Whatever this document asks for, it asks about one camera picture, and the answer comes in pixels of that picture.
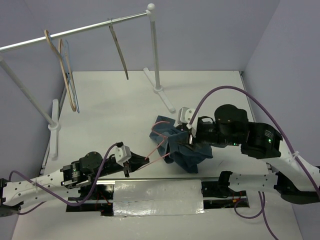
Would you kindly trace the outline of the blue t shirt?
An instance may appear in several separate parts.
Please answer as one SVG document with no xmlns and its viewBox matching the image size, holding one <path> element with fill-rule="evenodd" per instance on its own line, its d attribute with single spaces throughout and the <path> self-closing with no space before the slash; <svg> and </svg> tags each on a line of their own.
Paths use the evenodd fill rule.
<svg viewBox="0 0 320 240">
<path fill-rule="evenodd" d="M 197 174 L 198 164 L 206 159 L 213 158 L 212 148 L 209 144 L 196 147 L 195 150 L 183 145 L 183 142 L 189 138 L 189 133 L 175 126 L 175 120 L 166 116 L 157 116 L 155 122 L 170 121 L 171 124 L 161 123 L 154 129 L 161 134 L 167 136 L 167 140 L 159 147 L 158 153 L 164 157 L 167 164 L 176 163 L 183 170 L 190 174 Z M 150 139 L 158 144 L 162 138 L 154 133 L 149 134 Z"/>
</svg>

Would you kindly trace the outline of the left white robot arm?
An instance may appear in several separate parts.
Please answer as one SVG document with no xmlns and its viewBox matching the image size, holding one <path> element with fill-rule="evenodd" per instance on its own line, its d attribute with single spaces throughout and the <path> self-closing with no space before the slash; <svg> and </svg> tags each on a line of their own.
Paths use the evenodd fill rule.
<svg viewBox="0 0 320 240">
<path fill-rule="evenodd" d="M 116 151 L 104 159 L 98 152 L 87 153 L 79 160 L 52 173 L 21 181 L 0 180 L 0 215 L 20 214 L 21 209 L 58 199 L 78 207 L 98 194 L 98 178 L 122 172 L 129 177 L 149 164 L 147 157 L 133 152 Z"/>
</svg>

